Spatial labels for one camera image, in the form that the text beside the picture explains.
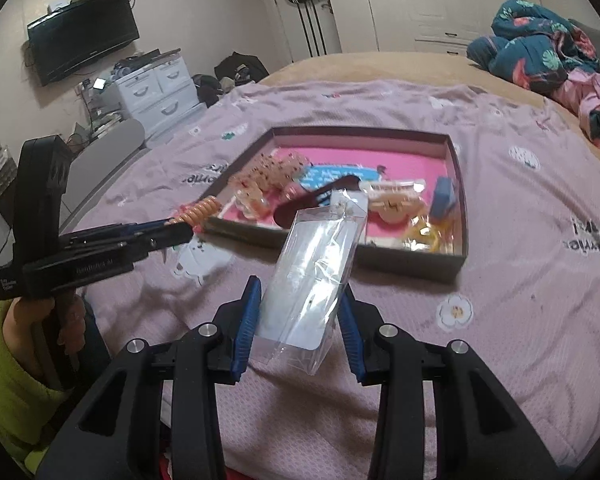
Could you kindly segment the person's left hand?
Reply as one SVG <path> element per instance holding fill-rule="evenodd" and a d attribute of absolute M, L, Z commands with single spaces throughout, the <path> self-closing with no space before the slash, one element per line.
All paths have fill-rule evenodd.
<path fill-rule="evenodd" d="M 59 311 L 60 329 L 55 346 L 64 356 L 76 356 L 85 344 L 86 309 L 75 292 L 62 295 L 59 308 L 53 298 L 16 298 L 9 305 L 2 328 L 6 347 L 14 359 L 30 376 L 46 386 L 52 383 L 43 366 L 43 352 L 48 350 L 48 343 L 42 324 L 56 310 Z"/>

